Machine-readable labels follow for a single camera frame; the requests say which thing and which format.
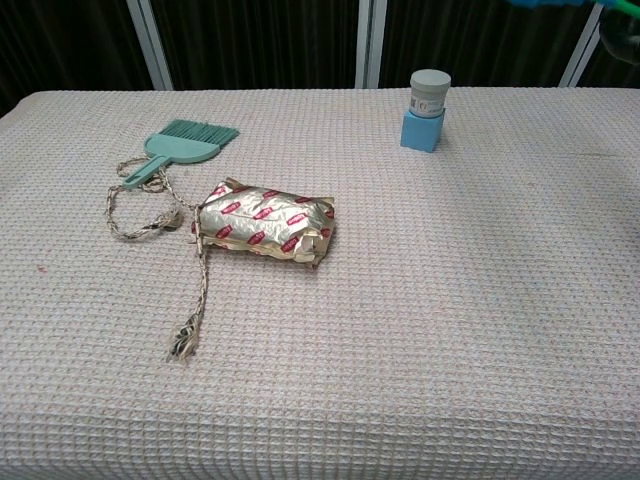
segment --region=jar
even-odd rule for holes
[[[411,75],[409,111],[418,117],[433,118],[442,113],[451,77],[440,70],[418,70]]]

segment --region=black curtain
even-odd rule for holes
[[[153,0],[176,89],[352,88],[358,0]]]
[[[640,67],[616,60],[600,43],[591,55],[578,86],[640,88]]]
[[[408,86],[422,68],[450,73],[454,85],[557,86],[591,8],[389,0],[380,86]]]
[[[0,116],[40,90],[150,88],[126,0],[0,1]]]

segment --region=background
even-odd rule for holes
[[[3,0],[0,116],[41,90],[640,86],[597,10],[505,0]]]

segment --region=brush bristles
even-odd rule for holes
[[[233,140],[240,132],[235,128],[209,125],[208,123],[174,120],[160,132],[162,135],[188,138],[199,142],[213,143],[221,147]]]

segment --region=jar label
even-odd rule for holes
[[[439,98],[437,100],[426,100],[424,98],[418,98],[411,95],[411,109],[416,115],[426,115],[430,117],[437,117],[442,113],[444,108],[444,99]]]

